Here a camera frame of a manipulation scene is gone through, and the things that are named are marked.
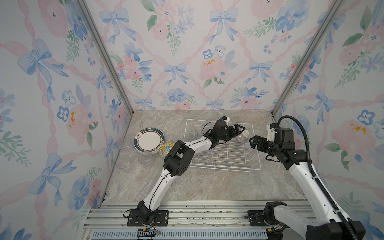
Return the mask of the blue yellow patterned bowl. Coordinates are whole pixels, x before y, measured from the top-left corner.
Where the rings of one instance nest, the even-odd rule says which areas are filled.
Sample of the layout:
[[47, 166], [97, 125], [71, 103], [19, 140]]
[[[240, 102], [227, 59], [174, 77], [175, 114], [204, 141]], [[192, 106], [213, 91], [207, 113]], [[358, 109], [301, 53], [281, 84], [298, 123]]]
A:
[[172, 147], [174, 146], [174, 143], [165, 143], [160, 148], [160, 155], [162, 158], [165, 158], [168, 153], [171, 151]]

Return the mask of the white plate dark underside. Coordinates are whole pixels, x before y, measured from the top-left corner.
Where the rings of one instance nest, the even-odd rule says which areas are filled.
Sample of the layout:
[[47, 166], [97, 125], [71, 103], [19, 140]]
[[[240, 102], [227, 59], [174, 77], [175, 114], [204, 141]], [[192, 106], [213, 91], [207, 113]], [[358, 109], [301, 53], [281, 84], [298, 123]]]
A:
[[134, 148], [138, 153], [158, 153], [165, 142], [164, 133], [157, 128], [140, 130], [134, 138]]

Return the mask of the clear faceted glass front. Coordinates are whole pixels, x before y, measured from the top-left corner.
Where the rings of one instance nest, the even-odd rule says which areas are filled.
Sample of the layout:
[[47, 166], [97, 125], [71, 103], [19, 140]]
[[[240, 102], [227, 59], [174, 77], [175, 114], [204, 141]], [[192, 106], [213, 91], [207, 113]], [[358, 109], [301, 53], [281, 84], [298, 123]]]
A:
[[152, 162], [153, 156], [150, 153], [141, 153], [138, 156], [138, 162], [142, 165], [146, 165]]

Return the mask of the clear faceted glass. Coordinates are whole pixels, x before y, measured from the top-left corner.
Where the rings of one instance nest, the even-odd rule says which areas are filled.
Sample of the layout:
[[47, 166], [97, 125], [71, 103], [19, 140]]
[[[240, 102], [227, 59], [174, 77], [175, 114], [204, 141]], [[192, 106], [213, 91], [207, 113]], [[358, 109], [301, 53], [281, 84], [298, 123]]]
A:
[[117, 159], [116, 167], [118, 169], [125, 169], [131, 164], [131, 157], [128, 155], [120, 155]]
[[153, 156], [150, 153], [141, 153], [138, 156], [138, 162], [142, 165], [146, 165], [152, 162]]
[[134, 141], [130, 138], [121, 138], [118, 141], [118, 147], [120, 148], [120, 150], [125, 151], [125, 150], [129, 149], [133, 143], [134, 143]]

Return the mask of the clear faceted glass back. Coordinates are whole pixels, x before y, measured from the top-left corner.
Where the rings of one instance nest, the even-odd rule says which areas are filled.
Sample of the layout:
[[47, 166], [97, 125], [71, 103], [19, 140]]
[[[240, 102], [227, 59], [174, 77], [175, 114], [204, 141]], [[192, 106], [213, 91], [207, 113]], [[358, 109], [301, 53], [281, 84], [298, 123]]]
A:
[[130, 138], [121, 138], [118, 141], [118, 147], [120, 148], [120, 150], [125, 151], [125, 150], [129, 149], [133, 143], [134, 143], [134, 141]]

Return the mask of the purple striped bowl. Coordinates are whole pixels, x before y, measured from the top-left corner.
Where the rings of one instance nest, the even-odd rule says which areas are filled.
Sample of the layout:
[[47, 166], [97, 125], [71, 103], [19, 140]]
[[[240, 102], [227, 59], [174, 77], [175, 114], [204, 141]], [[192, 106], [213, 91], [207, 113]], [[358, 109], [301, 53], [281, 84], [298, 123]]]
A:
[[241, 134], [237, 136], [237, 141], [241, 144], [244, 144], [249, 139], [250, 133], [248, 130], [244, 130]]

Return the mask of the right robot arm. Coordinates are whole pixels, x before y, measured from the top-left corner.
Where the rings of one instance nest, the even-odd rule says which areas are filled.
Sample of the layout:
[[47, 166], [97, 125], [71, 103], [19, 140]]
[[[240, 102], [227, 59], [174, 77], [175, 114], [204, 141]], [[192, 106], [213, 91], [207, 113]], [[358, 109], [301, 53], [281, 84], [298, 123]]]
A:
[[268, 137], [250, 138], [251, 148], [266, 153], [267, 160], [277, 158], [298, 182], [315, 214], [315, 221], [292, 210], [283, 202], [268, 202], [263, 213], [249, 219], [269, 226], [289, 227], [306, 240], [361, 240], [366, 229], [337, 204], [321, 181], [308, 151], [295, 148], [293, 130], [270, 127]]

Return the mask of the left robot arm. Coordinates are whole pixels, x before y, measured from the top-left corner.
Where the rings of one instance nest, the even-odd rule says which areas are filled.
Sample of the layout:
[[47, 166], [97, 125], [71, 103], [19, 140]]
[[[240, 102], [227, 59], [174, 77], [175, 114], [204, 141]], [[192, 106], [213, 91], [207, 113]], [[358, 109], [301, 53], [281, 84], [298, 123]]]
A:
[[229, 118], [223, 116], [215, 122], [213, 128], [204, 132], [197, 140], [191, 142], [179, 140], [174, 144], [164, 159], [162, 173], [153, 189], [135, 209], [127, 210], [128, 216], [123, 214], [123, 217], [128, 219], [127, 226], [151, 227], [158, 221], [161, 226], [167, 225], [165, 211], [159, 211], [161, 201], [172, 183], [186, 172], [193, 157], [224, 144], [246, 131], [246, 128], [239, 124], [229, 126], [228, 123]]

